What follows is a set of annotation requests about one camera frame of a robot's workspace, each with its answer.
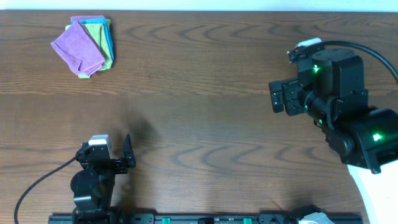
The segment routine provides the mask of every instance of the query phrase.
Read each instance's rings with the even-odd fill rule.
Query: microfiber cloth
[[[70,18],[70,22],[79,21],[83,19],[97,19],[97,18],[105,18],[104,16],[72,16]]]
[[[65,30],[69,29],[71,25],[67,25]],[[111,58],[111,52],[109,51],[108,42],[106,41],[105,29],[102,24],[81,24],[84,29],[91,35],[91,38],[95,41],[99,50],[105,58],[105,63],[100,68],[100,71],[110,69],[112,67],[113,60]]]
[[[51,46],[76,75],[85,73],[90,76],[105,62],[96,44],[78,22],[51,42]]]
[[[98,24],[99,23],[99,24],[104,25],[106,40],[108,41],[108,45],[109,45],[109,51],[111,52],[112,60],[114,60],[113,42],[112,42],[112,38],[111,38],[111,33],[109,31],[111,21],[109,19],[105,19],[104,17],[97,18],[98,16],[73,16],[73,17],[71,17],[71,24],[76,22],[76,20],[73,21],[72,19],[79,19],[81,17],[95,17],[95,18],[79,20],[78,22],[80,24]]]

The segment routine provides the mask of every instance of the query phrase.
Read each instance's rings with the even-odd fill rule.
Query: table surface
[[[79,14],[112,19],[111,70],[80,80],[51,48]],[[0,12],[0,222],[39,177],[81,142],[131,133],[137,167],[117,176],[129,212],[257,213],[315,204],[364,216],[339,157],[304,114],[274,114],[268,83],[296,76],[286,51],[302,40],[350,40],[398,60],[397,14],[334,12]],[[398,109],[396,83],[368,55],[370,102]],[[23,201],[20,223],[75,205],[77,162]]]

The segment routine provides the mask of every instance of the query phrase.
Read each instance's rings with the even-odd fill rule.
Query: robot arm
[[[368,106],[362,59],[343,45],[363,50],[380,60],[398,78],[395,68],[377,52],[349,42],[299,43],[288,52],[298,76],[271,82],[275,113],[306,113],[326,135],[326,142],[348,165],[372,224],[392,223],[398,204],[398,114]]]
[[[83,143],[76,154],[83,170],[71,181],[76,209],[72,215],[52,215],[48,224],[363,224],[358,215],[327,216],[314,205],[298,208],[291,213],[264,212],[258,215],[158,215],[124,213],[110,207],[116,174],[125,174],[136,165],[126,136],[120,159],[110,158],[108,135],[93,136]]]

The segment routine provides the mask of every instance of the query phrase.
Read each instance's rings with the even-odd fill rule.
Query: black cable
[[[14,210],[14,221],[15,224],[19,224],[18,222],[18,209],[19,206],[22,203],[22,200],[25,198],[25,196],[30,192],[30,190],[32,190],[38,183],[40,183],[42,180],[46,179],[47,177],[49,177],[50,175],[58,172],[59,170],[61,170],[62,168],[66,167],[67,165],[71,164],[74,160],[76,159],[76,157],[74,157],[73,159],[69,160],[68,162],[66,162],[64,165],[56,168],[55,170],[49,172],[48,174],[45,174],[43,177],[41,177],[39,180],[36,180],[36,182],[34,182],[30,187],[28,187],[28,189],[26,189],[26,191],[24,192],[24,194],[22,194],[22,196],[20,197],[20,199],[17,202],[17,205],[15,206],[15,210]]]
[[[394,66],[386,59],[384,58],[381,54],[379,54],[377,51],[370,49],[369,47],[363,46],[361,44],[357,43],[352,43],[348,41],[340,41],[340,40],[332,40],[332,41],[325,41],[325,42],[319,42],[316,44],[312,44],[309,46],[306,46],[302,49],[299,49],[298,52],[303,52],[308,50],[309,48],[313,47],[323,47],[323,46],[344,46],[344,47],[352,47],[358,50],[362,50],[363,52],[366,52],[376,59],[378,59],[386,68],[391,72],[392,76],[396,79],[396,82],[398,83],[398,72],[394,68]]]

